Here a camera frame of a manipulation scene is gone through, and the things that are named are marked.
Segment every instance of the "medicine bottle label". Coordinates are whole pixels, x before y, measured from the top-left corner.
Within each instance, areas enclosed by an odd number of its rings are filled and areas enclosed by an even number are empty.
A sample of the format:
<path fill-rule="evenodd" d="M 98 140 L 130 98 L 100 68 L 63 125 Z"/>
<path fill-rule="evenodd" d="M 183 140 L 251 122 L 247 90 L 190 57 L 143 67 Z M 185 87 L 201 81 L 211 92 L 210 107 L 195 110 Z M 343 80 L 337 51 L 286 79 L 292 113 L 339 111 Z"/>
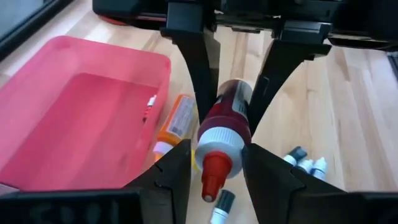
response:
<path fill-rule="evenodd" d="M 194 107 L 195 101 L 187 96 L 183 96 L 167 128 L 167 131 L 180 138 L 183 138 L 187 133 L 190 123 L 193 119 Z"/>

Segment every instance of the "bottle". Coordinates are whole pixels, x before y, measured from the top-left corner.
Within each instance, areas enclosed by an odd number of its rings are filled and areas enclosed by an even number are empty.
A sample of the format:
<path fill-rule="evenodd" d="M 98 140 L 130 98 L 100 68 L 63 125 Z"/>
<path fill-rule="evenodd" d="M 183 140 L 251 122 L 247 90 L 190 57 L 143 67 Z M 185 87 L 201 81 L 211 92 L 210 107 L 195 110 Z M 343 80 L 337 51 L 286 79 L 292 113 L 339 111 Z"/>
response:
<path fill-rule="evenodd" d="M 306 150 L 301 146 L 297 146 L 284 157 L 284 161 L 292 164 L 295 167 L 297 163 L 304 159 L 306 156 Z"/>
<path fill-rule="evenodd" d="M 308 174 L 311 172 L 312 167 L 313 167 L 313 160 L 312 159 L 305 159 L 303 161 L 300 161 L 297 164 L 297 168 L 299 170 L 301 170 L 303 172 L 306 172 Z"/>
<path fill-rule="evenodd" d="M 229 211 L 231 211 L 232 204 L 235 200 L 235 194 L 229 190 L 222 190 L 220 198 L 213 209 L 211 216 L 211 224 L 224 224 L 228 218 Z"/>
<path fill-rule="evenodd" d="M 196 120 L 195 100 L 188 95 L 179 95 L 166 122 L 158 133 L 153 150 L 155 162 L 192 133 L 192 127 Z"/>
<path fill-rule="evenodd" d="M 317 160 L 313 165 L 311 174 L 320 180 L 325 180 L 327 168 L 328 164 L 326 163 L 325 158 L 322 157 L 319 160 Z"/>
<path fill-rule="evenodd" d="M 206 202 L 213 202 L 225 180 L 242 169 L 241 150 L 251 143 L 246 115 L 251 94 L 251 87 L 242 80 L 223 83 L 216 103 L 199 127 L 195 161 L 203 171 L 202 198 Z"/>

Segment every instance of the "wooden floor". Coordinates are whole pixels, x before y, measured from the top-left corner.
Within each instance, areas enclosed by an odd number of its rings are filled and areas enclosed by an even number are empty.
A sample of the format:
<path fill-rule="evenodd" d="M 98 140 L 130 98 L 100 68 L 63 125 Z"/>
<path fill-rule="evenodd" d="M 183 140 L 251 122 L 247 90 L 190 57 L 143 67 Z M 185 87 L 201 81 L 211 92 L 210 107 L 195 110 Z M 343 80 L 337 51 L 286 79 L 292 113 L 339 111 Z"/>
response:
<path fill-rule="evenodd" d="M 75 1 L 0 63 L 0 80 L 12 76 L 56 35 L 157 52 L 172 61 L 162 122 L 179 93 L 193 93 L 181 53 L 158 32 L 99 20 L 90 4 Z M 221 42 L 220 84 L 243 78 L 254 86 L 270 33 L 243 34 L 220 27 L 216 38 Z M 398 84 L 385 54 L 333 47 L 327 57 L 301 64 L 274 98 L 253 142 L 278 156 L 300 145 L 313 159 L 325 157 L 327 181 L 342 189 L 398 191 Z M 237 195 L 227 223 L 257 223 L 242 173 L 225 187 Z M 203 202 L 200 191 L 197 175 L 187 223 L 205 223 L 211 215 L 212 205 Z"/>

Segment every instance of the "gray cap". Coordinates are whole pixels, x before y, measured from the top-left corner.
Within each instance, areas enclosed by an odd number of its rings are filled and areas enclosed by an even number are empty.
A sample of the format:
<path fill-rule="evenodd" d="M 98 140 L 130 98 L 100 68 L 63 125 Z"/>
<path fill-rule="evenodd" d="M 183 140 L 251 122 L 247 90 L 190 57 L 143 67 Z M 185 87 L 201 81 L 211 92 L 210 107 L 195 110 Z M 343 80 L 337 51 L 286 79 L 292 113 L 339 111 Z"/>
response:
<path fill-rule="evenodd" d="M 235 194 L 230 192 L 229 190 L 222 190 L 221 195 L 217 201 L 216 208 L 229 213 L 231 210 L 232 204 L 235 200 Z"/>
<path fill-rule="evenodd" d="M 292 156 L 298 162 L 307 156 L 307 152 L 303 147 L 296 146 L 288 155 Z"/>

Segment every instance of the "red squeeze bottle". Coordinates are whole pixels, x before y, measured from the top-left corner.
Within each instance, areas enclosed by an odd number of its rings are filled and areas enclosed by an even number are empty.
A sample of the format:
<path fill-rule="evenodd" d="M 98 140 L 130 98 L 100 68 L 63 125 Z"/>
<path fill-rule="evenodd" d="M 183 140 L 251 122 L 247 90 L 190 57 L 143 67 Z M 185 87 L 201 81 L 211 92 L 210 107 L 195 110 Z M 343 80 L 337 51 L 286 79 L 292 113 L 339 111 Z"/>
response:
<path fill-rule="evenodd" d="M 200 125 L 195 151 L 206 202 L 213 202 L 225 180 L 241 171 L 241 150 L 251 143 L 247 117 L 251 87 L 242 80 L 229 80 L 218 92 L 217 102 Z"/>

